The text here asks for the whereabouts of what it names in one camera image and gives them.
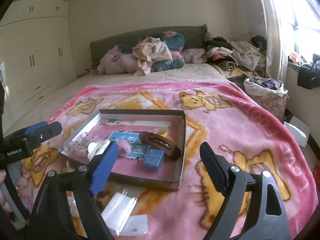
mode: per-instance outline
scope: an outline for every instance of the maroon hair clip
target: maroon hair clip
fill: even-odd
[[[180,148],[161,135],[143,131],[139,133],[139,139],[142,143],[150,144],[154,148],[163,151],[172,160],[178,160],[181,157]]]

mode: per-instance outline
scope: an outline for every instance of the white curtain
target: white curtain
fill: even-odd
[[[267,30],[266,75],[285,83],[288,68],[288,52],[284,40],[285,30],[281,26],[279,7],[274,0],[261,0]]]

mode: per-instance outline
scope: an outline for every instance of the blue card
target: blue card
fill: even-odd
[[[144,160],[149,152],[150,145],[143,144],[139,139],[138,133],[113,132],[109,138],[110,141],[126,140],[131,145],[131,152],[126,158],[139,158]]]

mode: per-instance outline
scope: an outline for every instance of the floral laundry basket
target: floral laundry basket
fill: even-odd
[[[278,90],[272,90],[251,82],[247,78],[244,80],[244,88],[248,96],[259,106],[269,111],[280,121],[282,120],[289,99],[288,90],[283,87],[283,84]]]

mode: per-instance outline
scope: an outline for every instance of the white wardrobe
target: white wardrobe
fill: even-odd
[[[68,2],[13,2],[0,22],[0,80],[6,116],[16,122],[52,92],[76,80]]]

